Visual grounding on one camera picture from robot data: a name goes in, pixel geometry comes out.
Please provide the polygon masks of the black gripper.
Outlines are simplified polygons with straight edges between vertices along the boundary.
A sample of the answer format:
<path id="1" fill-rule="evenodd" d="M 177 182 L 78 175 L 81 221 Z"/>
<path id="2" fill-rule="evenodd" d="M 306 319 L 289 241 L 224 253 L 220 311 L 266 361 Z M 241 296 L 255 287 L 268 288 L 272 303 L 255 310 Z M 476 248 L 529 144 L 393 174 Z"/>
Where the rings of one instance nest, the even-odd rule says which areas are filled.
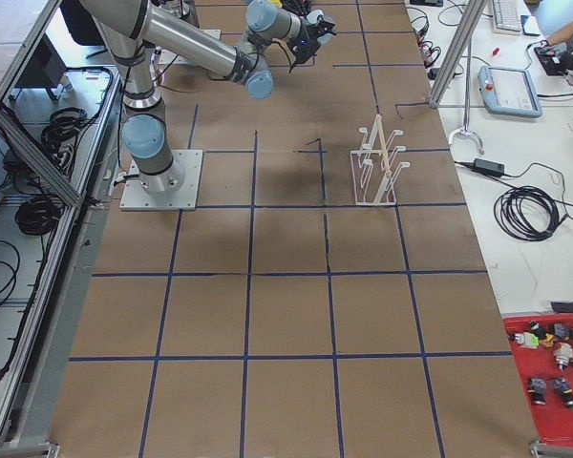
<path id="1" fill-rule="evenodd" d="M 316 55 L 324 43 L 336 35 L 333 19 L 322 13 L 299 17 L 299 30 L 288 38 L 288 48 L 294 57 L 293 65 L 306 64 Z"/>

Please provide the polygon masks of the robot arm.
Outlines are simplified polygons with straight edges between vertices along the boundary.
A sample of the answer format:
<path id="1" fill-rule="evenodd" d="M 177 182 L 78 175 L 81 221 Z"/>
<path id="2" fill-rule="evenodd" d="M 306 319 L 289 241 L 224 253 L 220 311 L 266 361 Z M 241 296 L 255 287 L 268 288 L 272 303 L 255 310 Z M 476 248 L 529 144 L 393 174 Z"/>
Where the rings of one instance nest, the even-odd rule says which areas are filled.
<path id="1" fill-rule="evenodd" d="M 240 205 L 253 181 L 244 136 L 263 123 L 293 132 L 334 95 L 329 69 L 315 65 L 333 22 L 320 10 L 249 1 L 245 31 L 226 43 L 196 26 L 193 3 L 181 7 L 83 3 L 123 83 L 121 138 L 138 168 L 135 187 L 161 198 L 197 181 L 204 197 Z"/>

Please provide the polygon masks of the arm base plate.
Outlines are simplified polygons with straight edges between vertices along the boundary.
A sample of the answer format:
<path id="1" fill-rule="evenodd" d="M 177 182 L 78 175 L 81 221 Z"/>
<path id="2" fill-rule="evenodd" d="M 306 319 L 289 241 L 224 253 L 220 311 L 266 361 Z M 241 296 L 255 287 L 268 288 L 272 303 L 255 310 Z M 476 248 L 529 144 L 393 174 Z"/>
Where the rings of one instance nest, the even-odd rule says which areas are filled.
<path id="1" fill-rule="evenodd" d="M 197 206 L 203 150 L 173 150 L 172 166 L 163 174 L 141 173 L 132 161 L 120 209 L 124 211 L 194 211 Z"/>

